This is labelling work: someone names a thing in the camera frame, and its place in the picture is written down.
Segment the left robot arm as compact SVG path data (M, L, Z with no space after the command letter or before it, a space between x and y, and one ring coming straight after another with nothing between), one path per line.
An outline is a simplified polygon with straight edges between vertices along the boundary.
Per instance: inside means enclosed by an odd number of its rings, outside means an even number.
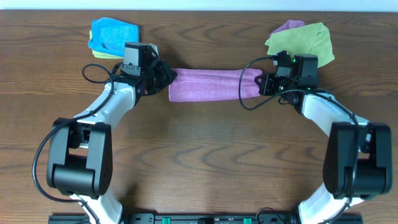
M79 203L90 223L120 223L123 206L109 186L113 174L112 130L143 96L168 87L177 74L165 60L118 63L102 81L102 94L74 118L59 118L49 143L47 184Z

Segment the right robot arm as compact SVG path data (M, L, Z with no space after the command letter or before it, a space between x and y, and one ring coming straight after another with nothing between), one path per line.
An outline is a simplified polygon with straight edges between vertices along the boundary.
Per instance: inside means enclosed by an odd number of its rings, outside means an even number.
M355 115L326 90L299 88L296 81L275 74L254 81L260 95L294 106L328 136L321 186L284 223L334 223L351 207L391 190L388 125Z

